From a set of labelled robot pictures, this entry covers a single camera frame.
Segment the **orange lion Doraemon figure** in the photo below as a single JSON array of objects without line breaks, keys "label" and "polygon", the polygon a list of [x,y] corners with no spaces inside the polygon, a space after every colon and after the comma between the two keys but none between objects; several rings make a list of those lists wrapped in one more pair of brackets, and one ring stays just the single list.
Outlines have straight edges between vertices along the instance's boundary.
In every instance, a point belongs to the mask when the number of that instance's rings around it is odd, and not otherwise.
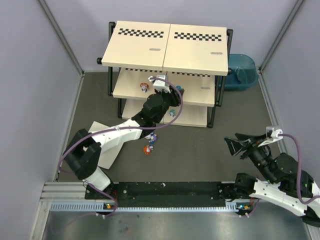
[{"label": "orange lion Doraemon figure", "polygon": [[140,88],[143,93],[146,93],[149,90],[149,85],[146,82],[140,83]]}]

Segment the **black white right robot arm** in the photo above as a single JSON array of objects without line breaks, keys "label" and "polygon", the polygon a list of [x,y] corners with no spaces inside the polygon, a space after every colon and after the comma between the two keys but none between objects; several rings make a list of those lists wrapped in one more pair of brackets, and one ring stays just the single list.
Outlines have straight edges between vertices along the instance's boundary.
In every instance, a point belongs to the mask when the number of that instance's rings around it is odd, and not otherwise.
[{"label": "black white right robot arm", "polygon": [[283,137],[291,138],[298,148],[295,137],[281,129],[270,130],[263,135],[236,133],[235,138],[225,137],[232,156],[240,154],[249,158],[266,182],[246,173],[238,173],[234,188],[240,196],[267,201],[288,210],[304,223],[320,226],[320,187],[314,178],[302,169],[300,159],[282,152],[274,158],[269,145]]}]

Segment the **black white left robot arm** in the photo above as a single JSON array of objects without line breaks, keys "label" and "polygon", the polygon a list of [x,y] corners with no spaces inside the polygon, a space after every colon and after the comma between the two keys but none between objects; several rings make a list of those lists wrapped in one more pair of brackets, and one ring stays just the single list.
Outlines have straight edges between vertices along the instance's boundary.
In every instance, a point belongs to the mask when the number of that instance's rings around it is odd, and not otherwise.
[{"label": "black white left robot arm", "polygon": [[105,191],[113,184],[98,166],[103,152],[125,142],[142,139],[157,129],[170,107],[183,104],[185,90],[169,88],[169,92],[156,91],[143,104],[142,109],[129,120],[105,130],[89,133],[79,130],[62,155],[76,177],[99,191]]}]

